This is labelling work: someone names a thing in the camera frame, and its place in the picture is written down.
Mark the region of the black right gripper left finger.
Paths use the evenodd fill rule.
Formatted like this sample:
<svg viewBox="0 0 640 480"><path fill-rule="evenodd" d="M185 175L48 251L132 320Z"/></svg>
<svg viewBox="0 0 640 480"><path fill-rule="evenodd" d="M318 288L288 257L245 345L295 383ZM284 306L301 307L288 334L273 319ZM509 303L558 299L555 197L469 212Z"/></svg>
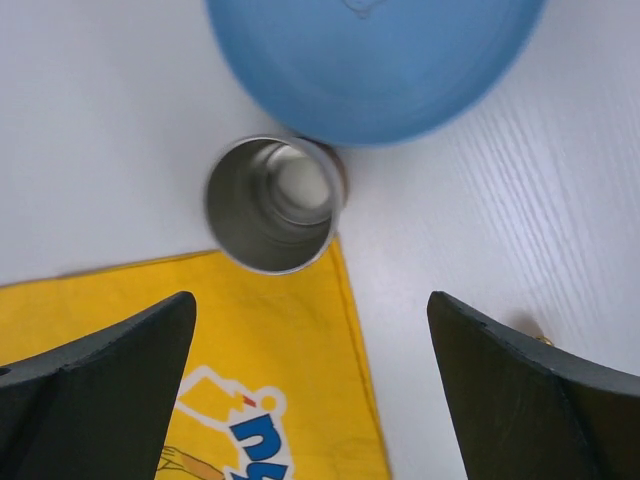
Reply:
<svg viewBox="0 0 640 480"><path fill-rule="evenodd" d="M179 292L2 366L2 478L154 478L196 316Z"/></svg>

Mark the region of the steel cup with cork base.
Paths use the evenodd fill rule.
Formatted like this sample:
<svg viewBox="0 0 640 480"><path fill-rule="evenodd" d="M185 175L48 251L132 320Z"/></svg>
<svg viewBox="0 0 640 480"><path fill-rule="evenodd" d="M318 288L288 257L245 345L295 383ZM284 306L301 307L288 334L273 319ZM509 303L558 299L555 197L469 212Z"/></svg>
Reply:
<svg viewBox="0 0 640 480"><path fill-rule="evenodd" d="M286 275L327 251L348 191L334 148L301 136L253 135L221 151L203 206L212 237L233 261Z"/></svg>

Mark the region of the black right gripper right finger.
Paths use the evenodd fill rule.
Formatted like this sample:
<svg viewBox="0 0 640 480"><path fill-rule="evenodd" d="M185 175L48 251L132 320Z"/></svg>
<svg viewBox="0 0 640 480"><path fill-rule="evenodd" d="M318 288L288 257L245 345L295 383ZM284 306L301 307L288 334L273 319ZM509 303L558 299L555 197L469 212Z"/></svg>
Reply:
<svg viewBox="0 0 640 480"><path fill-rule="evenodd" d="M636 479L639 379L430 295L428 324L470 479Z"/></svg>

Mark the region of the yellow Pikachu cloth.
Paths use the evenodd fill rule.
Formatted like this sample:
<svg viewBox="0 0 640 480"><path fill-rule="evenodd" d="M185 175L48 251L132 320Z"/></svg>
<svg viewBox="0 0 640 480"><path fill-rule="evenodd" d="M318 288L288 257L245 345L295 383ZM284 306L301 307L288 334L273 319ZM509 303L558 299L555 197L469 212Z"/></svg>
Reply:
<svg viewBox="0 0 640 480"><path fill-rule="evenodd" d="M198 319L156 468L160 479L243 479L262 418L289 479L390 475L366 350L338 243L286 276L249 272L220 252L8 286L1 360L11 363L127 318L178 291Z"/></svg>

